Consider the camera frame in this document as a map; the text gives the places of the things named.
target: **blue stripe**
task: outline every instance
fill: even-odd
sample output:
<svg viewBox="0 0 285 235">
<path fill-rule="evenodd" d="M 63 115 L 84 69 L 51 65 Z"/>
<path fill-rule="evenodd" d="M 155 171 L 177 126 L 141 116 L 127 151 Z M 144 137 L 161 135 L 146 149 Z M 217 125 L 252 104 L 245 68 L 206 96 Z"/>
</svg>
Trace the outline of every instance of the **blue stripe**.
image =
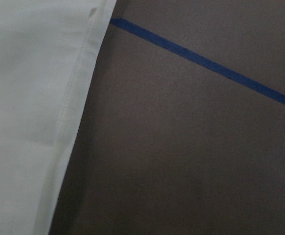
<svg viewBox="0 0 285 235">
<path fill-rule="evenodd" d="M 214 71 L 222 76 L 229 78 L 235 82 L 238 82 L 254 91 L 257 91 L 275 101 L 278 101 L 285 105 L 285 95 L 281 94 L 267 86 L 262 85 L 250 78 L 247 78 L 237 72 L 234 72 L 214 61 L 211 61 L 199 54 L 196 54 L 184 47 L 181 47 L 173 42 L 168 41 L 154 33 L 151 33 L 133 23 L 130 23 L 124 19 L 111 19 L 110 23 L 116 27 L 119 27 L 129 33 L 132 33 L 140 38 L 143 38 L 153 44 L 158 45 L 166 50 L 171 51 L 187 60 L 190 60 L 198 65 L 205 67 L 208 70 Z"/>
</svg>

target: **white fabric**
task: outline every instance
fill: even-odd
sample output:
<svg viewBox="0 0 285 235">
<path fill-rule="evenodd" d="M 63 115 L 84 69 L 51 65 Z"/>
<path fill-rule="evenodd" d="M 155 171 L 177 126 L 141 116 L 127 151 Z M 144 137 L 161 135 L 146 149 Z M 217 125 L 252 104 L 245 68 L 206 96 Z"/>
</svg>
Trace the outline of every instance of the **white fabric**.
<svg viewBox="0 0 285 235">
<path fill-rule="evenodd" d="M 116 0 L 0 0 L 0 235 L 48 233 Z"/>
</svg>

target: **blue tape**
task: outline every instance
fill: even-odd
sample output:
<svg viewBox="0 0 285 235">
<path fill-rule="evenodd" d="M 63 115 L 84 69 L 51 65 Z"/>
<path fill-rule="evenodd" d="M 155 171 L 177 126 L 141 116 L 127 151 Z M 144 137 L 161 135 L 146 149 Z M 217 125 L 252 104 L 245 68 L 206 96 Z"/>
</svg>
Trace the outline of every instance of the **blue tape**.
<svg viewBox="0 0 285 235">
<path fill-rule="evenodd" d="M 168 41 L 165 38 L 162 38 L 154 33 L 151 33 L 129 21 L 126 21 L 122 18 L 120 19 L 111 19 L 110 23 L 116 27 L 119 27 L 129 33 L 132 33 L 140 38 L 143 38 L 153 44 L 158 45 L 166 50 L 169 50 L 172 53 L 175 53 L 187 60 L 190 60 L 198 65 L 205 67 L 208 70 L 216 72 L 224 77 L 229 78 L 237 83 L 240 83 L 254 91 L 257 91 L 275 101 L 278 101 L 285 105 L 285 95 L 281 94 L 267 86 L 262 85 L 256 81 L 253 81 L 250 78 L 247 78 L 237 72 L 234 72 L 214 61 L 211 61 L 199 54 L 196 54 L 184 47 L 181 47 L 173 42 Z"/>
</svg>

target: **brown-gray background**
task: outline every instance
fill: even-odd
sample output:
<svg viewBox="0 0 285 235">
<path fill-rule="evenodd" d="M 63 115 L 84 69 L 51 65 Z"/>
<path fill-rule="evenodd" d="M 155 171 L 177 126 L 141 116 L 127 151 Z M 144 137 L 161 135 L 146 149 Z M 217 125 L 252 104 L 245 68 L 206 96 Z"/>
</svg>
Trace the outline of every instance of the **brown-gray background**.
<svg viewBox="0 0 285 235">
<path fill-rule="evenodd" d="M 114 17 L 285 94 L 285 0 Z M 285 106 L 110 25 L 50 235 L 285 235 Z"/>
</svg>

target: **gray floor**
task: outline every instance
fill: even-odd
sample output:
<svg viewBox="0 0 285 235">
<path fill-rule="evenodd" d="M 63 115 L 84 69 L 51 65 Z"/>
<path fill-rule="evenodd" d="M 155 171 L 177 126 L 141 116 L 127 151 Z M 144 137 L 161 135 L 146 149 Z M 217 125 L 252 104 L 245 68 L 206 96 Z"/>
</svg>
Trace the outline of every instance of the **gray floor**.
<svg viewBox="0 0 285 235">
<path fill-rule="evenodd" d="M 114 16 L 285 94 L 285 0 Z M 235 234 L 285 234 L 285 105 L 110 25 L 50 235 Z"/>
</svg>

